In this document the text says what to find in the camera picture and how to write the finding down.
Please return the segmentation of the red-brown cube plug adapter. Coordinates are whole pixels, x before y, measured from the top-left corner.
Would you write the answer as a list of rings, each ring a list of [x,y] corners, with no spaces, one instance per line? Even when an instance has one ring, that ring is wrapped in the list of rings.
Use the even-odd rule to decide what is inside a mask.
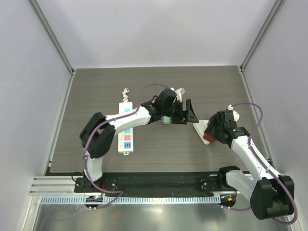
[[[207,141],[208,143],[213,143],[216,141],[215,138],[213,138],[210,134],[206,134],[206,133],[203,135],[203,139]]]

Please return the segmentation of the white triangular socket base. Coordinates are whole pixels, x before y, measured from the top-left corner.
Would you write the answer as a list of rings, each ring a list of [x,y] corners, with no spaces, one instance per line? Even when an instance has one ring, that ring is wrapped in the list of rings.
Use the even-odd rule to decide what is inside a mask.
[[[208,143],[207,141],[205,141],[203,139],[203,135],[205,134],[205,130],[207,128],[208,122],[209,122],[209,120],[199,120],[198,123],[193,123],[193,127],[194,127],[195,131],[197,132],[197,134],[200,137],[201,141],[205,145],[209,145],[210,144],[210,143]]]

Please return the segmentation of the green cube plug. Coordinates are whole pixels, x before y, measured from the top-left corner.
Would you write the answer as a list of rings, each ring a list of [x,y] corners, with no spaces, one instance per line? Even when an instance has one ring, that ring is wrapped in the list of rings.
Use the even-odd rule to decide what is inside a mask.
[[[171,124],[171,118],[168,116],[163,116],[160,121],[163,125]]]

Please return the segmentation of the white power strip coloured sockets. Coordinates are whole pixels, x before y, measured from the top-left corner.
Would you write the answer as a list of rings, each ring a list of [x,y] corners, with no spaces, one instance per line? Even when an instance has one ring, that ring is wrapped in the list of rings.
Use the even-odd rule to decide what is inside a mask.
[[[121,102],[118,105],[118,112],[126,113],[133,109],[132,102]],[[133,149],[133,128],[126,129],[118,134],[117,151],[123,155],[129,155]]]

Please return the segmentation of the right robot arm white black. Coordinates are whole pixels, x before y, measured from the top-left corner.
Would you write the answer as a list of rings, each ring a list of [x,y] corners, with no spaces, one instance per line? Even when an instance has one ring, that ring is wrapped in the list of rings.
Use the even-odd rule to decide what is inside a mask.
[[[255,147],[252,137],[244,127],[237,126],[232,110],[218,111],[210,117],[204,138],[228,145],[241,158],[252,178],[236,167],[225,167],[217,178],[222,190],[231,187],[242,193],[250,202],[254,215],[259,219],[293,215],[298,211],[294,201],[295,184],[291,177],[279,173]]]

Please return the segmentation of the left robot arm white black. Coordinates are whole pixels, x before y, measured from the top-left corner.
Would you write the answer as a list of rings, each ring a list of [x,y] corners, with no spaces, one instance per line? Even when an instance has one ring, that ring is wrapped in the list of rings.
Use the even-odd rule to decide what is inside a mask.
[[[190,99],[182,101],[183,88],[165,88],[159,95],[143,102],[127,112],[116,115],[95,113],[81,131],[79,138],[83,146],[85,166],[83,179],[91,192],[103,191],[103,156],[110,150],[116,135],[128,129],[146,126],[166,116],[172,124],[198,123]]]

